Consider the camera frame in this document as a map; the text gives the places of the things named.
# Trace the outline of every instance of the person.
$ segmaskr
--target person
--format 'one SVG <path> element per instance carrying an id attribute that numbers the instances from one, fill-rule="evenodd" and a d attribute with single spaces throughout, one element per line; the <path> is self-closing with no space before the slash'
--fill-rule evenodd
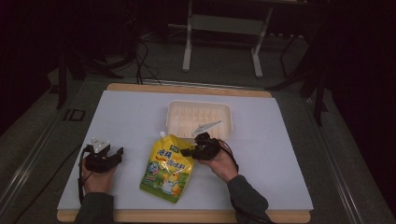
<path id="1" fill-rule="evenodd" d="M 223 148 L 227 148 L 221 142 L 220 144 Z M 273 223 L 264 212 L 268 208 L 267 200 L 248 183 L 243 175 L 238 174 L 235 162 L 229 153 L 221 150 L 214 159 L 198 162 L 210 167 L 212 172 L 227 185 L 238 223 Z M 93 173 L 87 170 L 85 160 L 83 160 L 82 176 L 85 179 L 86 195 L 76 216 L 76 224 L 114 223 L 114 198 L 108 193 L 116 169 L 117 167 L 114 167 L 104 174 Z"/>

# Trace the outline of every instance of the food tray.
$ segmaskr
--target food tray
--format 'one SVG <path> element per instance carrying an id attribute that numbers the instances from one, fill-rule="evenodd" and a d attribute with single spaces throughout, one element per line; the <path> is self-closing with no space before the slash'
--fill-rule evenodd
<path id="1" fill-rule="evenodd" d="M 168 108 L 166 126 L 168 133 L 180 138 L 194 138 L 192 133 L 199 125 L 222 123 L 207 132 L 211 138 L 226 140 L 233 130 L 231 110 L 228 105 L 194 101 L 173 101 Z"/>

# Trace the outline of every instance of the forearm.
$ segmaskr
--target forearm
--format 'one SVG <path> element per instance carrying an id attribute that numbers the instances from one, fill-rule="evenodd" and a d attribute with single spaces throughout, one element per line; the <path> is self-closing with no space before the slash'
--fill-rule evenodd
<path id="1" fill-rule="evenodd" d="M 114 197 L 105 193 L 85 195 L 75 223 L 109 224 L 113 220 Z"/>
<path id="2" fill-rule="evenodd" d="M 236 176 L 227 183 L 227 187 L 230 191 L 231 199 L 236 207 L 255 217 L 259 217 L 264 220 L 271 220 L 265 214 L 265 210 L 268 208 L 267 200 L 262 197 L 257 190 L 251 187 L 244 176 Z M 235 213 L 238 223 L 258 223 L 258 221 L 248 218 L 236 211 Z"/>

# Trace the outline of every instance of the gray floor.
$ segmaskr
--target gray floor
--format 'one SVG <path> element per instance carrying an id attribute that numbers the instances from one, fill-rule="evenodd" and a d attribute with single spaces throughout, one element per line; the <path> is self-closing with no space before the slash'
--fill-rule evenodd
<path id="1" fill-rule="evenodd" d="M 153 41 L 155 35 L 146 36 L 148 57 L 145 62 L 148 67 L 142 67 L 142 77 L 149 79 L 145 79 L 145 83 L 158 85 L 152 78 L 157 71 L 156 78 L 163 85 L 206 84 L 263 91 L 264 87 L 284 80 L 278 56 L 287 39 L 269 36 L 264 40 L 260 53 L 264 78 L 257 79 L 247 47 L 251 39 L 244 38 L 239 41 L 244 44 L 235 45 L 234 40 L 213 43 L 204 38 L 207 34 L 195 35 L 189 73 L 181 71 L 185 47 L 183 33 L 172 34 L 166 43 Z M 288 71 L 299 62 L 305 50 L 302 39 L 290 48 L 285 55 Z M 145 52 L 145 47 L 140 45 L 139 55 L 143 57 Z M 134 83 L 136 65 L 115 72 L 125 76 L 123 82 Z M 56 70 L 49 74 L 55 83 L 56 75 Z M 3 181 L 0 190 L 12 195 L 9 202 L 1 199 L 2 223 L 13 223 L 46 186 L 67 155 L 82 143 L 102 91 L 109 83 L 117 81 L 94 72 L 84 81 L 69 78 L 69 95 L 63 109 L 55 109 L 57 95 L 46 93 L 1 136 L 0 175 Z M 331 93 L 325 92 L 324 104 L 328 111 L 322 113 L 323 127 L 319 128 L 312 117 L 311 99 L 303 99 L 298 94 L 300 86 L 301 83 L 296 83 L 272 94 L 279 103 L 314 204 L 310 223 L 396 223 L 338 113 Z M 67 109 L 85 110 L 87 114 L 83 121 L 67 121 L 64 120 Z M 41 153 L 29 154 L 40 149 Z M 22 178 L 14 176 L 23 161 L 33 157 L 37 160 L 30 164 L 34 167 L 32 172 L 25 172 Z M 77 153 L 74 153 L 66 161 L 18 223 L 60 223 L 56 218 L 56 207 L 76 158 Z M 14 191 L 7 188 L 13 176 L 25 181 L 23 188 Z"/>

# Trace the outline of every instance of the yellow pouch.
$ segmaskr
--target yellow pouch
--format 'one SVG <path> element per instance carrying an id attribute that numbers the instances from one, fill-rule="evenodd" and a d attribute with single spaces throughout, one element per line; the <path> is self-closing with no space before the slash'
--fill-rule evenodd
<path id="1" fill-rule="evenodd" d="M 162 138 L 152 147 L 139 188 L 171 203 L 177 203 L 194 165 L 193 158 L 183 157 L 180 150 L 191 147 L 192 144 L 173 134 L 165 135 L 162 132 Z"/>

